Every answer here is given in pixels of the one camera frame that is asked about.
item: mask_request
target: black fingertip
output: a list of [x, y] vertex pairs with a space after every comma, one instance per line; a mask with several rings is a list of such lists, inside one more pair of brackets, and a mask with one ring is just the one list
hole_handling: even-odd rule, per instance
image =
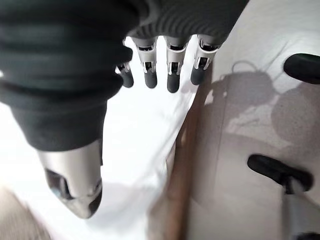
[[126, 88], [131, 88], [134, 85], [134, 77], [132, 76], [132, 72], [126, 72], [124, 69], [121, 70], [120, 75], [123, 79], [123, 86]]
[[172, 94], [176, 93], [180, 87], [180, 75], [172, 73], [168, 74], [166, 88]]
[[296, 53], [284, 62], [283, 71], [294, 79], [320, 85], [320, 56]]
[[310, 172], [288, 166], [279, 160], [261, 154], [252, 154], [248, 158], [247, 165], [256, 173], [264, 175], [283, 186], [286, 184], [288, 177], [298, 180], [306, 192], [314, 184], [314, 177]]
[[193, 67], [192, 72], [191, 72], [191, 83], [193, 85], [200, 85], [204, 80], [205, 80], [205, 70], [203, 68], [198, 68], [195, 69]]
[[144, 74], [144, 80], [148, 88], [154, 89], [158, 83], [157, 73], [152, 72], [151, 69], [149, 69], [147, 73]]

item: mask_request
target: white fabric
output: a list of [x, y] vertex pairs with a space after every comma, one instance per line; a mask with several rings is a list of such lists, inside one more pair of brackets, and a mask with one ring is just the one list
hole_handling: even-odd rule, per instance
[[157, 42], [158, 85], [149, 89], [134, 49], [132, 88], [108, 101], [103, 135], [103, 194], [89, 220], [74, 216], [49, 190], [36, 152], [7, 106], [0, 105], [0, 181], [25, 202], [57, 240], [147, 239], [148, 209], [166, 182], [166, 159], [197, 90], [190, 83], [197, 38], [187, 47], [180, 90], [167, 91], [166, 44]]

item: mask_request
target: robotic hand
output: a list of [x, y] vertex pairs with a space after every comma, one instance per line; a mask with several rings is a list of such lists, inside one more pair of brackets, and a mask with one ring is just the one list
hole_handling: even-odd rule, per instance
[[[186, 46], [199, 34], [191, 81], [200, 84], [248, 0], [2, 0], [0, 101], [38, 151], [47, 183], [78, 217], [102, 198], [107, 100], [133, 78], [131, 36], [145, 82], [157, 85], [156, 41], [167, 42], [167, 88], [179, 88]], [[115, 73], [118, 68], [121, 76]]]

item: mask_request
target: wooden surface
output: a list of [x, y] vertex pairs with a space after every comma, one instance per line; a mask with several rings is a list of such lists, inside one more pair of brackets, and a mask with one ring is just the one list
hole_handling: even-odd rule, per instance
[[[211, 72], [210, 67], [206, 81], [211, 82]], [[174, 165], [165, 196], [167, 213], [164, 221], [164, 240], [185, 239], [198, 118], [207, 97], [206, 92], [206, 85], [202, 84], [176, 139]]]

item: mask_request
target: silver metal part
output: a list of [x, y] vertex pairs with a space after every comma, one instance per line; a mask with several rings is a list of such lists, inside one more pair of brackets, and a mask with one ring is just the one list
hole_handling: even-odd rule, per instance
[[78, 217], [91, 217], [98, 209], [102, 196], [101, 141], [68, 151], [38, 150], [38, 155], [44, 169], [60, 178], [57, 185], [49, 182], [47, 177], [49, 186], [55, 185], [51, 187], [55, 195]]
[[320, 208], [304, 193], [303, 186], [290, 179], [293, 194], [284, 194], [282, 203], [283, 239], [296, 240], [303, 233], [320, 233]]
[[129, 64], [129, 62], [125, 62], [123, 64], [120, 64], [120, 65], [116, 66], [115, 72], [117, 74], [121, 73], [121, 70], [119, 69], [119, 67], [122, 68], [126, 73], [130, 72], [130, 64]]
[[172, 75], [172, 64], [177, 63], [177, 75], [180, 75], [181, 68], [184, 64], [188, 42], [180, 50], [173, 50], [170, 42], [166, 41], [166, 64], [168, 67], [168, 74]]
[[204, 45], [205, 44], [204, 44], [202, 38], [199, 37], [198, 45], [197, 45], [195, 57], [194, 57], [194, 68], [195, 69], [199, 68], [200, 59], [205, 58], [207, 60], [206, 60], [206, 64], [205, 64], [203, 70], [207, 70], [210, 63], [213, 61], [213, 59], [216, 55], [216, 52], [218, 51], [218, 48], [216, 48], [212, 51], [206, 51], [206, 50], [204, 50]]
[[156, 72], [156, 64], [157, 64], [157, 39], [153, 42], [153, 45], [148, 46], [149, 50], [142, 50], [141, 46], [138, 46], [136, 44], [136, 48], [138, 50], [139, 58], [141, 65], [143, 67], [143, 71], [146, 74], [148, 72], [146, 63], [151, 64], [151, 71], [152, 73]]

